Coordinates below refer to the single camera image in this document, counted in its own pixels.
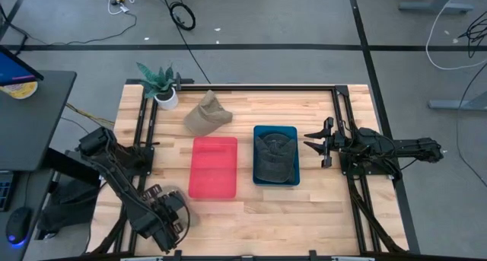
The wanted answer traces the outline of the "black aluminium rig frame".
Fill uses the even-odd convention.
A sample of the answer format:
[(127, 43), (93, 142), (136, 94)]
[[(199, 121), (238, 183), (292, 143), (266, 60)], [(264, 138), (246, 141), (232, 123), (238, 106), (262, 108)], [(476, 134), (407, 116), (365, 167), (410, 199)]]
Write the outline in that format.
[[(183, 118), (212, 89), (221, 105), (234, 114), (230, 124), (210, 136), (237, 139), (237, 193), (233, 199), (191, 199), (189, 174), (194, 135), (184, 126)], [(334, 97), (347, 117), (345, 97), (349, 94), (352, 115), (359, 125), (378, 129), (367, 85), (298, 85), (298, 84), (187, 84), (178, 93), (174, 110), (163, 110), (153, 101), (142, 102), (142, 86), (135, 82), (124, 85), (114, 132), (123, 145), (135, 140), (155, 143), (154, 162), (142, 190), (155, 184), (175, 185), (184, 191), (199, 223), (177, 250), (164, 254), (152, 239), (131, 235), (127, 223), (117, 251), (131, 251), (135, 256), (162, 256), (164, 261), (189, 260), (259, 260), (287, 258), (316, 259), (330, 255), (358, 255), (375, 250), (363, 215), (357, 216), (349, 196), (349, 180), (340, 169), (339, 158), (332, 153), (330, 169), (320, 168), (321, 157), (302, 141), (304, 134), (317, 132), (328, 116), (335, 116)], [(253, 182), (253, 130), (255, 126), (293, 126), (298, 132), (300, 183), (297, 186), (260, 186)], [(377, 220), (394, 242), (413, 250), (406, 238), (399, 211), (398, 196), (392, 180), (369, 176), (366, 191), (370, 193)]]

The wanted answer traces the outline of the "blue plastic bin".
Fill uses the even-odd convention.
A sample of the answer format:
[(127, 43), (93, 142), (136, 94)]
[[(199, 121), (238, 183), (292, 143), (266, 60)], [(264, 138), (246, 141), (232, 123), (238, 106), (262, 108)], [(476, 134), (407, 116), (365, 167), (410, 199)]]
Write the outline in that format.
[[(294, 159), (295, 168), (295, 181), (293, 183), (267, 183), (262, 180), (258, 180), (255, 174), (256, 168), (256, 148), (254, 147), (255, 139), (268, 133), (281, 133), (293, 138), (297, 142), (296, 157)], [(297, 129), (293, 126), (255, 126), (253, 130), (253, 182), (260, 186), (297, 186), (300, 183), (300, 166), (299, 166), (299, 154), (298, 154), (298, 134)]]

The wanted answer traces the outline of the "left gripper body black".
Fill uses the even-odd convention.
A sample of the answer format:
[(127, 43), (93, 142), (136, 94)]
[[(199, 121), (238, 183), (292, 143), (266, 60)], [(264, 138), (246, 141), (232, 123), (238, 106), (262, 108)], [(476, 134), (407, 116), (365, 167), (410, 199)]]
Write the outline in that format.
[(180, 222), (178, 211), (186, 207), (183, 195), (178, 190), (164, 193), (161, 186), (156, 184), (146, 189), (142, 198), (160, 215), (168, 228), (167, 234), (172, 239), (180, 239), (183, 225)]

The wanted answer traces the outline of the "yellow wipes canister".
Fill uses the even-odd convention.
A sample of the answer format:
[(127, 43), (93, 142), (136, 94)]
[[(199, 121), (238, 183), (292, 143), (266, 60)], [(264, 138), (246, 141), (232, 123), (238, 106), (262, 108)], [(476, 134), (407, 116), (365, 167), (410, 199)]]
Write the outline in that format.
[(36, 81), (32, 81), (23, 84), (0, 86), (0, 91), (3, 91), (14, 99), (23, 100), (32, 96), (37, 91), (37, 88), (38, 83)]

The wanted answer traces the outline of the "black computer mouse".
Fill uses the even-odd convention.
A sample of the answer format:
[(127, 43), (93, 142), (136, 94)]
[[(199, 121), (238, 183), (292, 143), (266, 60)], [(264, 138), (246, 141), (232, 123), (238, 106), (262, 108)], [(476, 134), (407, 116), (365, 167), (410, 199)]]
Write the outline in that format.
[(7, 221), (5, 236), (12, 246), (20, 246), (29, 232), (32, 210), (28, 207), (15, 209)]

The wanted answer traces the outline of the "green plant in white pot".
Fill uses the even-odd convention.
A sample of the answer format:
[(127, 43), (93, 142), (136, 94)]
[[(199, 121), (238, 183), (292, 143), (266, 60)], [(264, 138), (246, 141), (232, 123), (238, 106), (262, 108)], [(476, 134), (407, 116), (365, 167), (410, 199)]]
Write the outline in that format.
[(155, 73), (140, 62), (137, 62), (136, 65), (145, 77), (141, 80), (145, 89), (145, 97), (154, 99), (164, 110), (175, 109), (179, 100), (174, 84), (180, 76), (173, 72), (172, 66), (170, 65), (166, 70), (160, 67), (159, 71)]

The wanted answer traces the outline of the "dark grey baseball cap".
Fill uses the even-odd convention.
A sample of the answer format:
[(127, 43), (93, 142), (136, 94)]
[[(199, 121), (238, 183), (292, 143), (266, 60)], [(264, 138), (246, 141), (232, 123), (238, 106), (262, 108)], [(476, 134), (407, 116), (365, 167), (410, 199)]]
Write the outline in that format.
[(281, 133), (268, 133), (255, 139), (258, 180), (267, 183), (293, 183), (297, 142)]

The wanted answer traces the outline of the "black desk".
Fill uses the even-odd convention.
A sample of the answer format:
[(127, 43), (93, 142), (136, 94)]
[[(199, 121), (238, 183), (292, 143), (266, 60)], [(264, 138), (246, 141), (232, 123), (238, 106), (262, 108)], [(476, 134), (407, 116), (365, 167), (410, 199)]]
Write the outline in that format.
[[(0, 173), (16, 177), (7, 211), (0, 212), (0, 261), (21, 261), (55, 171), (42, 165), (77, 74), (42, 71), (36, 92), (23, 100), (0, 94)], [(24, 242), (12, 245), (6, 225), (13, 211), (28, 207), (31, 220)]]

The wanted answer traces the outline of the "grey desk leg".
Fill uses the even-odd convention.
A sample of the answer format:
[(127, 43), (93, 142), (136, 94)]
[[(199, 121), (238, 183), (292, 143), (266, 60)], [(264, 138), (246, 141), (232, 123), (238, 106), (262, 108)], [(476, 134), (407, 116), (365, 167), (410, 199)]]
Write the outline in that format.
[(452, 0), (431, 0), (430, 2), (400, 2), (400, 11), (417, 11), (427, 14), (466, 14), (473, 10), (473, 6), (454, 3)]
[(428, 107), (433, 110), (465, 110), (487, 112), (487, 91), (471, 100), (430, 100)]

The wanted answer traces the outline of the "red translucent plastic bin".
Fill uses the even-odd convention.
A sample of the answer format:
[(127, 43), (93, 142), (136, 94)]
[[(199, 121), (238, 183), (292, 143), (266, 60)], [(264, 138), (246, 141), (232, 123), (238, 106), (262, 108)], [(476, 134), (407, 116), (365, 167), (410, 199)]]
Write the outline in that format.
[(233, 199), (237, 193), (237, 139), (196, 137), (189, 174), (192, 199)]

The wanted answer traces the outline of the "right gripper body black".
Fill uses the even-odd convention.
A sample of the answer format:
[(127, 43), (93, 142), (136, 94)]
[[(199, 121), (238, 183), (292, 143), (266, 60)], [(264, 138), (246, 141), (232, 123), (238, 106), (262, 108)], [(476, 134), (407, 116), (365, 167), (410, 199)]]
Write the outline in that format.
[(340, 132), (332, 133), (334, 119), (328, 117), (323, 123), (322, 138), (323, 138), (323, 160), (322, 168), (329, 168), (332, 166), (331, 151), (340, 151), (345, 147), (345, 136)]

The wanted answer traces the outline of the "person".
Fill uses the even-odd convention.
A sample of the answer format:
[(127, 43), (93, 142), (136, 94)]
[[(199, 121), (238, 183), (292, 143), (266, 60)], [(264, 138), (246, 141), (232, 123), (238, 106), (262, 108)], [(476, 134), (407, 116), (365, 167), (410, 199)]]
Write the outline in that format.
[(100, 180), (92, 185), (56, 173), (41, 209), (34, 239), (51, 238), (65, 227), (88, 223), (92, 219), (101, 185)]

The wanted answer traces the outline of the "black keyboard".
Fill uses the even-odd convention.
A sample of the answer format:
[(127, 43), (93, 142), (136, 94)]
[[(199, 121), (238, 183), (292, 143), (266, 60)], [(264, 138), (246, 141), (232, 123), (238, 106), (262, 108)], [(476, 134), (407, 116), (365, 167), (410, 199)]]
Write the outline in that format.
[(0, 171), (0, 212), (9, 209), (16, 181), (17, 177), (13, 172)]

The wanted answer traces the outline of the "computer monitor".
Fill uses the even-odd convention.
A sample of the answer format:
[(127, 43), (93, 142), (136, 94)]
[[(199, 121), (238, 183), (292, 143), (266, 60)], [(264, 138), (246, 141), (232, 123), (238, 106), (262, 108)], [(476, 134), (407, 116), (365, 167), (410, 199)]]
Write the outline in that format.
[(44, 77), (0, 45), (0, 86), (42, 81)]

